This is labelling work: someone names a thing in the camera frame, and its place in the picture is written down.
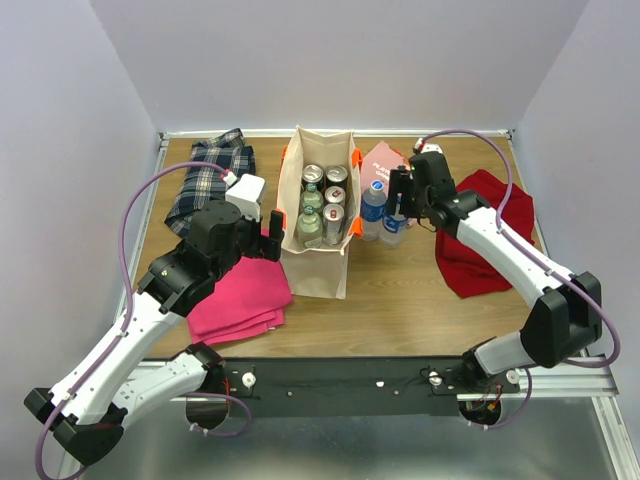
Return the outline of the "blue cap bottle from bag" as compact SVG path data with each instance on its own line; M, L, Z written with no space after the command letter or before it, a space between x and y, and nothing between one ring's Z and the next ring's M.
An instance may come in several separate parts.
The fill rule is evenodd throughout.
M387 247L398 247L406 233L408 219L400 214L385 214L382 218L382 226L379 233L379 240Z

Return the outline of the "beige canvas bag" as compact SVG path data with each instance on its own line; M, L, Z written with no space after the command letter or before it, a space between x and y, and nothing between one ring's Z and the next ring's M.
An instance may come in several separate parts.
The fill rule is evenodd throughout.
M353 237L362 234L360 220L362 153L351 130L323 135L298 126L281 162L276 207L286 219L281 264L295 295L344 299L348 250ZM303 168L342 166L348 172L346 218L342 238L335 246L324 243L307 248L298 242L296 222L300 215Z

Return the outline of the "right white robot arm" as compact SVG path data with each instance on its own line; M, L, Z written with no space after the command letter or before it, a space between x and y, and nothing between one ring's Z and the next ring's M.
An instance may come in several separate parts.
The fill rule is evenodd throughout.
M496 210L475 191L457 191L442 153L420 153L408 165L391 170L386 209L426 219L475 251L530 308L520 330L463 354L457 373L467 389L483 391L496 375L514 368L552 368L600 339L597 278L588 272L575 275L546 257L499 221Z

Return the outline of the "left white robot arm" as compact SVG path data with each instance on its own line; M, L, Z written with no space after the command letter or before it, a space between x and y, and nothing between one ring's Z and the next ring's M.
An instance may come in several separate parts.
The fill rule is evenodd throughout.
M276 262L285 216L270 215L269 231L226 200L196 212L188 236L156 258L129 295L118 319L62 381L35 388L25 407L82 467L103 459L133 421L184 394L215 394L227 402L225 362L203 342L191 344L162 368L136 381L129 376L156 341L187 317L242 258Z

